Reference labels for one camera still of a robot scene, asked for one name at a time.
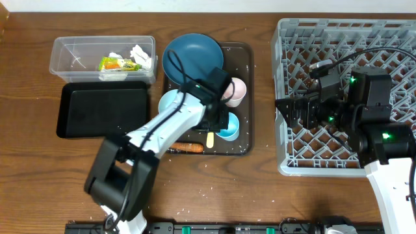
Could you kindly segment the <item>dark blue plate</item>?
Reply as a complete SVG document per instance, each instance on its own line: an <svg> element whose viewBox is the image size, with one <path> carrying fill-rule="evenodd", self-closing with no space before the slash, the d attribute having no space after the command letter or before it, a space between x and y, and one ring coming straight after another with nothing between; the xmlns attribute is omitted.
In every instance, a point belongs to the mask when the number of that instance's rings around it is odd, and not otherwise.
<svg viewBox="0 0 416 234"><path fill-rule="evenodd" d="M182 85L183 74L173 50L179 57L187 75L193 79L207 79L215 68L223 68L224 55L219 43L209 36L198 33L184 34L173 39L164 50L162 67L171 82Z"/></svg>

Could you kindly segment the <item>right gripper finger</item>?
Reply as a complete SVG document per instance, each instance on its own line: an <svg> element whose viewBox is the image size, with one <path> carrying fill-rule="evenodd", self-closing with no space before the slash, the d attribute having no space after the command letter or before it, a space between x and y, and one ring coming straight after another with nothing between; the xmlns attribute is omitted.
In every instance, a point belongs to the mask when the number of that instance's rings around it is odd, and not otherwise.
<svg viewBox="0 0 416 234"><path fill-rule="evenodd" d="M298 125L298 121L301 115L301 108L296 107L282 107L279 108L280 113L283 115L283 118L288 127L293 128Z"/></svg>
<svg viewBox="0 0 416 234"><path fill-rule="evenodd" d="M275 100L275 106L280 112L292 112L302 110L301 98L285 98Z"/></svg>

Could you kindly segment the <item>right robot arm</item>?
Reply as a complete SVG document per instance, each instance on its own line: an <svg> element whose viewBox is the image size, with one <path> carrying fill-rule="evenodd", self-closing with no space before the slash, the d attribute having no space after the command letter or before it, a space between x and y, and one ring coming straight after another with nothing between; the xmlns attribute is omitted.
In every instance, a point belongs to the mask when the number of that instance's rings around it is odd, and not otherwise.
<svg viewBox="0 0 416 234"><path fill-rule="evenodd" d="M302 97L278 99L288 127L335 127L348 136L370 181L386 233L415 232L415 137L411 127L390 119L391 76L382 68L350 72L347 97L339 74L323 66L312 71L318 88Z"/></svg>

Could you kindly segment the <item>light blue cup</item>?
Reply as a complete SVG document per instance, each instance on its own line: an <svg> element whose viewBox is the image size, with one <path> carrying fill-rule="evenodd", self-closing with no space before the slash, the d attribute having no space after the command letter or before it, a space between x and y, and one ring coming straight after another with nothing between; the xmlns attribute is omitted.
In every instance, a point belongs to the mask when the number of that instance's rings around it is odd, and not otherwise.
<svg viewBox="0 0 416 234"><path fill-rule="evenodd" d="M222 129L219 133L216 133L216 135L225 141L234 141L239 137L239 126L240 123L238 117L230 112L227 129Z"/></svg>

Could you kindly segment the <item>yellow green snack wrapper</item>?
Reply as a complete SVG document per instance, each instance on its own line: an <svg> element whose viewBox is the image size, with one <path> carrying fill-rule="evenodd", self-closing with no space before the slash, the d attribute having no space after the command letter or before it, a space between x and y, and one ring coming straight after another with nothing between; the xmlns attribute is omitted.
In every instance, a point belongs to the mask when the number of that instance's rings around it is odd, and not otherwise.
<svg viewBox="0 0 416 234"><path fill-rule="evenodd" d="M103 57L99 63L99 71L137 71L141 65L131 59Z"/></svg>

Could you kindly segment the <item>light blue rice bowl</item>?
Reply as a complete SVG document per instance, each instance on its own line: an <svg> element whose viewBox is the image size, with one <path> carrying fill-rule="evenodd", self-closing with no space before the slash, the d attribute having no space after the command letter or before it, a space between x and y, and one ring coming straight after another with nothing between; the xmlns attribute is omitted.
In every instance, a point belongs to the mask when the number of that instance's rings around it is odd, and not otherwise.
<svg viewBox="0 0 416 234"><path fill-rule="evenodd" d="M159 114L165 111L171 104L177 104L177 94L179 93L178 89L173 89L166 92L159 101L158 111Z"/></svg>

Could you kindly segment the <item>white tissue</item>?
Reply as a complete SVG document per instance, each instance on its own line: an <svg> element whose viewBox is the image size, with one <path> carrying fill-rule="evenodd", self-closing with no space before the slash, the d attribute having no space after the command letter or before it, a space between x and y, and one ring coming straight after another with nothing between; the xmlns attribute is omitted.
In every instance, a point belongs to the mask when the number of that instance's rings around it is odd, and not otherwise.
<svg viewBox="0 0 416 234"><path fill-rule="evenodd" d="M114 52L109 53L108 57L124 59L121 55ZM131 59L133 62L141 65L141 69L139 70L150 70L151 68L151 57L139 45L136 45L130 50L130 58L127 59Z"/></svg>

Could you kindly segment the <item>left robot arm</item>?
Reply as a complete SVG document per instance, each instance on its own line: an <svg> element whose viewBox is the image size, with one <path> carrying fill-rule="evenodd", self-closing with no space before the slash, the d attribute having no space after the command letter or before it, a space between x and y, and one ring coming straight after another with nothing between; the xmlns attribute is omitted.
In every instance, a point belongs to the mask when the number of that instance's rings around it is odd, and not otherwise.
<svg viewBox="0 0 416 234"><path fill-rule="evenodd" d="M104 139L84 184L84 191L107 213L100 233L145 230L142 210L162 156L189 129L219 132L228 126L222 96L231 84L230 75L220 68L206 79L185 79L174 102L150 122Z"/></svg>

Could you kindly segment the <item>pink cup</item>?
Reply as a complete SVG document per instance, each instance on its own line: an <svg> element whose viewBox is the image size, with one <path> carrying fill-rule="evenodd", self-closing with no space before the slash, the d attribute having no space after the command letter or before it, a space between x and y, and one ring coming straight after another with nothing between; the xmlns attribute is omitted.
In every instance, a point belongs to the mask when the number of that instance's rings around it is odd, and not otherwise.
<svg viewBox="0 0 416 234"><path fill-rule="evenodd" d="M231 79L232 83L227 87L222 99L229 100L226 102L228 107L237 107L246 95L247 88L243 80L236 77Z"/></svg>

